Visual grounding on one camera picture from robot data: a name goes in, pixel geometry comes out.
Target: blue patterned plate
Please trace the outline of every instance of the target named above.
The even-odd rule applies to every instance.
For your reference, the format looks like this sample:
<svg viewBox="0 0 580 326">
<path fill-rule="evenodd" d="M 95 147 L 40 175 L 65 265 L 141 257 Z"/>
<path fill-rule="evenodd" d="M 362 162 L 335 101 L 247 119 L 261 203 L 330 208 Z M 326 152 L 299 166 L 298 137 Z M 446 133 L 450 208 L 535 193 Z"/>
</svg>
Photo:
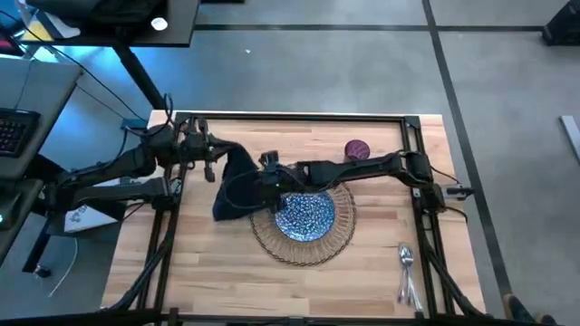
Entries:
<svg viewBox="0 0 580 326">
<path fill-rule="evenodd" d="M 318 194 L 291 194 L 283 198 L 284 208 L 275 214 L 275 223 L 287 237 L 308 242 L 320 239 L 334 223 L 334 202 L 324 191 Z"/>
</svg>

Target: gray floor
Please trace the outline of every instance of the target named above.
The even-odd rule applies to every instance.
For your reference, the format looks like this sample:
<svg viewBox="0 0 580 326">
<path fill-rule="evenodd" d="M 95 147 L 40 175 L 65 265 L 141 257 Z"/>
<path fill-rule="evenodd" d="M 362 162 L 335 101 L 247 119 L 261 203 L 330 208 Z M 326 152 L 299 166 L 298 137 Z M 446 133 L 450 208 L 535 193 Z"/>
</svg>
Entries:
<svg viewBox="0 0 580 326">
<path fill-rule="evenodd" d="M 541 25 L 566 1 L 431 0 L 441 25 Z M 426 24 L 421 0 L 247 0 L 202 5 L 211 24 Z M 557 121 L 580 120 L 580 48 L 547 48 L 537 33 L 441 33 L 451 78 L 514 292 L 532 312 L 580 321 L 580 167 Z M 150 107 L 110 49 L 69 48 L 142 116 Z M 438 113 L 453 160 L 468 183 L 449 104 L 427 32 L 195 32 L 188 49 L 135 49 L 177 109 Z M 79 82 L 125 116 L 113 97 Z M 119 118 L 76 91 L 43 153 L 66 168 L 110 158 Z M 67 155 L 90 146 L 91 155 Z M 487 247 L 471 201 L 469 231 L 488 311 L 502 316 Z M 54 278 L 18 272 L 40 218 L 27 221 L 9 264 L 0 317 L 87 312 L 99 307 L 114 241 L 81 240 L 79 260 L 53 298 L 46 294 L 73 254 L 55 239 L 44 257 Z"/>
</svg>

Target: computer desk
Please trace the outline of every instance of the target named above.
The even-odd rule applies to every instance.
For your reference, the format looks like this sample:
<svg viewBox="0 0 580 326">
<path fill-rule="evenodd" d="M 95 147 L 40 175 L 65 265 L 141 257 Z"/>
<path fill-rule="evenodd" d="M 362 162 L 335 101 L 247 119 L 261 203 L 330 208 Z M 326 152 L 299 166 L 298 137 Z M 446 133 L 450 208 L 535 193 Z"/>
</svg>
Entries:
<svg viewBox="0 0 580 326">
<path fill-rule="evenodd" d="M 143 92 L 154 110 L 161 110 L 165 101 L 150 76 L 141 65 L 131 47 L 181 47 L 187 48 L 198 14 L 199 0 L 168 0 L 167 10 L 160 13 L 169 23 L 168 28 L 156 31 L 149 28 L 135 38 L 131 43 L 120 42 L 111 34 L 81 34 L 69 39 L 55 39 L 40 21 L 34 17 L 28 27 L 43 41 L 26 32 L 20 39 L 24 44 L 50 44 L 63 46 L 103 46 L 111 47 L 121 59 L 121 63 Z"/>
<path fill-rule="evenodd" d="M 0 265 L 44 186 L 42 180 L 34 177 L 37 170 L 35 165 L 41 161 L 53 163 L 39 156 L 38 152 L 63 111 L 80 75 L 81 69 L 77 65 L 0 58 L 0 108 L 14 108 L 25 83 L 18 109 L 41 114 L 36 132 L 23 154 L 18 158 L 0 158 L 0 185 L 21 180 L 17 182 L 16 188 L 22 192 L 17 212 L 14 212 L 15 225 L 10 230 L 0 231 Z"/>
</svg>

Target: black cloth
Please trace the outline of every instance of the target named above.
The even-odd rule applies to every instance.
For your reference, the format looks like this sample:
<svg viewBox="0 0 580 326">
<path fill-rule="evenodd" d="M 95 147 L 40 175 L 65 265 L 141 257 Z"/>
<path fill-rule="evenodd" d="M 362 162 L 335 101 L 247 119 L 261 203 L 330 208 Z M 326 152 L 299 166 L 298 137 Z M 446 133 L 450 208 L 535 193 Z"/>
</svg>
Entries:
<svg viewBox="0 0 580 326">
<path fill-rule="evenodd" d="M 246 149 L 242 146 L 231 149 L 214 202 L 214 220 L 237 219 L 261 209 L 256 180 L 257 166 Z"/>
</svg>

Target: butcher block tabletop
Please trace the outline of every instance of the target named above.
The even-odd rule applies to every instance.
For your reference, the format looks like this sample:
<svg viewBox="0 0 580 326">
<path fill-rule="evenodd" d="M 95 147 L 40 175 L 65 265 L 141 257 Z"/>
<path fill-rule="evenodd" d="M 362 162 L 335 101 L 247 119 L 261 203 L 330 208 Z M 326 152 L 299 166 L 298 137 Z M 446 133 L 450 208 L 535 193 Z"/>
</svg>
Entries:
<svg viewBox="0 0 580 326">
<path fill-rule="evenodd" d="M 419 117 L 431 165 L 454 175 L 442 117 Z M 153 111 L 150 125 L 165 120 L 164 112 Z M 261 153 L 272 149 L 278 150 L 282 164 L 314 159 L 342 162 L 344 144 L 351 139 L 364 140 L 371 157 L 402 149 L 401 127 L 389 122 L 212 119 L 208 125 L 216 137 L 241 143 L 256 163 Z M 413 309 L 396 301 L 401 281 L 399 243 L 410 244 L 416 255 L 413 280 L 426 307 L 410 190 L 397 179 L 348 182 L 358 215 L 353 239 L 327 263 L 297 267 L 272 258 L 256 240 L 247 217 L 214 222 L 212 205 L 225 164 L 226 158 L 222 158 L 214 165 L 215 183 L 205 181 L 202 164 L 187 174 L 165 310 L 178 307 L 180 314 L 225 316 L 412 318 Z M 453 183 L 437 174 L 434 177 L 441 185 Z M 457 203 L 448 205 L 462 208 Z M 147 205 L 124 222 L 103 306 L 116 303 L 141 272 L 154 215 Z M 448 211 L 439 220 L 449 273 L 473 305 L 485 311 L 465 219 Z M 443 312 L 435 273 L 433 279 Z M 148 307 L 153 306 L 157 280 L 155 273 Z"/>
</svg>

